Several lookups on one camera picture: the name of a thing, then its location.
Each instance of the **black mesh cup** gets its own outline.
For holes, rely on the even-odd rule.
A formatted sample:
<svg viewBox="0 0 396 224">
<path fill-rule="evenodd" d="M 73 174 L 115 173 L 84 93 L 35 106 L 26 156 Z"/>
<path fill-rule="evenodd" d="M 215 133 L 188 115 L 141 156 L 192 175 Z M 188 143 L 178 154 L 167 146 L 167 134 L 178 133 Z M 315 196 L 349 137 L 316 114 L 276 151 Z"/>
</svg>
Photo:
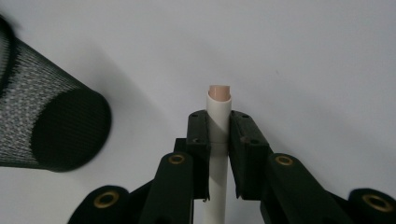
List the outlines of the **black mesh cup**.
<svg viewBox="0 0 396 224">
<path fill-rule="evenodd" d="M 107 139 L 106 99 L 16 38 L 0 18 L 0 166 L 64 172 Z"/>
</svg>

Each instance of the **black mesh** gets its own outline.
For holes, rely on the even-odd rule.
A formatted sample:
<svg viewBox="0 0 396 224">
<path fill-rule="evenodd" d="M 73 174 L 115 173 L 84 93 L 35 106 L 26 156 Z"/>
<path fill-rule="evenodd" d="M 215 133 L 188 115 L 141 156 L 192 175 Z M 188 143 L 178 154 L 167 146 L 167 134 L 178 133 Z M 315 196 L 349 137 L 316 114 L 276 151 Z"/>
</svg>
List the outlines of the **black mesh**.
<svg viewBox="0 0 396 224">
<path fill-rule="evenodd" d="M 2 68 L 13 50 L 3 43 Z M 16 38 L 8 63 L 6 76 L 0 70 L 0 165 L 61 172 L 90 160 L 110 129 L 105 98 Z"/>
</svg>

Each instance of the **white surface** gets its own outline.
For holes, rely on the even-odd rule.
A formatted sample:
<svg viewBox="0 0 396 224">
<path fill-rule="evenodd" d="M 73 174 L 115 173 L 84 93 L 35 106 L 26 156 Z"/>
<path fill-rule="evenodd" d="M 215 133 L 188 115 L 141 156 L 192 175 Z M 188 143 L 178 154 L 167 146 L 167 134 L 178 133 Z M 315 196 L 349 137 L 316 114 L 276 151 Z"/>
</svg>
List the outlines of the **white surface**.
<svg viewBox="0 0 396 224">
<path fill-rule="evenodd" d="M 230 85 L 233 109 L 329 191 L 395 198 L 395 10 L 393 0 L 1 0 L 20 39 L 101 92 L 114 118 L 105 148 L 74 172 L 1 168 L 1 222 L 66 223 L 92 190 L 149 181 L 210 84 Z M 237 201 L 228 180 L 226 223 L 261 223 L 259 204 Z"/>
<path fill-rule="evenodd" d="M 220 102 L 206 95 L 207 129 L 211 144 L 209 162 L 210 200 L 204 203 L 205 224 L 225 223 L 227 203 L 228 140 L 232 99 Z"/>
</svg>

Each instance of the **beige tip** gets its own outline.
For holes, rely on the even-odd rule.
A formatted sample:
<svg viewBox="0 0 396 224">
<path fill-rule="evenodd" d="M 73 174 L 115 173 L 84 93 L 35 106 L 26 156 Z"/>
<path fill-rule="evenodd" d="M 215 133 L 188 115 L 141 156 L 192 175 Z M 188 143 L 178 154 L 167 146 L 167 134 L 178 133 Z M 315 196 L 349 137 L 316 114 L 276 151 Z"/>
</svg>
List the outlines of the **beige tip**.
<svg viewBox="0 0 396 224">
<path fill-rule="evenodd" d="M 228 101 L 231 98 L 230 86 L 212 85 L 209 87 L 209 96 L 215 101 Z"/>
</svg>

